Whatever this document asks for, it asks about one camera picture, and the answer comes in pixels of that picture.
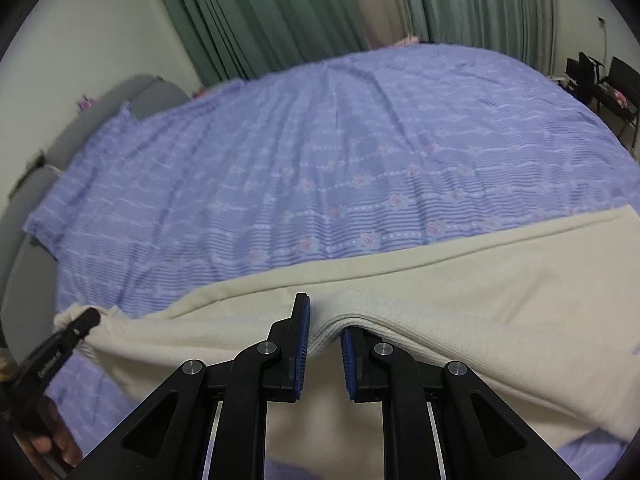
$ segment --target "cream garment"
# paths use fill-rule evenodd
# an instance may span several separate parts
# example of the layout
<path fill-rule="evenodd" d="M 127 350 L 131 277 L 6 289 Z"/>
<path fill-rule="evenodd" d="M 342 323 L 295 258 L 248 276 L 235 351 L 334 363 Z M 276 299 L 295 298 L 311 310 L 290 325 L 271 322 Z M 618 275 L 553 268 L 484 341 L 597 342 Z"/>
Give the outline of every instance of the cream garment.
<path fill-rule="evenodd" d="M 350 324 L 426 362 L 464 361 L 554 447 L 594 426 L 630 439 L 640 426 L 638 262 L 640 218 L 626 206 L 214 283 L 140 320 L 101 309 L 81 349 L 141 399 L 189 358 L 229 360 L 264 339 L 306 292 L 308 378 L 299 403 L 270 406 L 272 458 L 327 479 L 380 474 L 379 409 L 350 404 L 339 348 L 321 353 Z"/>

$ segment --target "chair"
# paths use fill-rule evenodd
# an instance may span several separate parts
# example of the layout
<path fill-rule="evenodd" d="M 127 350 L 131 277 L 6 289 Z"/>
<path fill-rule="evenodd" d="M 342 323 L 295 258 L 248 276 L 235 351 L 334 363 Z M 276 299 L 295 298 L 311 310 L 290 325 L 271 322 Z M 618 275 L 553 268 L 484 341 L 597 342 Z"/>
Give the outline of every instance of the chair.
<path fill-rule="evenodd" d="M 602 79 L 600 79 L 601 68 L 604 69 L 602 63 L 581 52 L 579 62 L 567 63 L 567 74 L 577 82 L 575 96 L 580 102 L 589 105 L 591 100 L 595 98 L 598 102 L 598 113 L 600 113 L 600 105 L 604 105 L 614 115 L 625 121 L 620 133 L 616 136 L 617 138 L 622 136 L 630 124 L 635 127 L 636 132 L 631 147 L 631 151 L 633 151 L 640 129 L 640 74 L 617 57 L 614 57 L 611 62 L 609 75 Z M 608 83 L 622 93 L 633 108 L 621 107 L 615 97 L 604 91 L 601 86 L 603 83 Z"/>

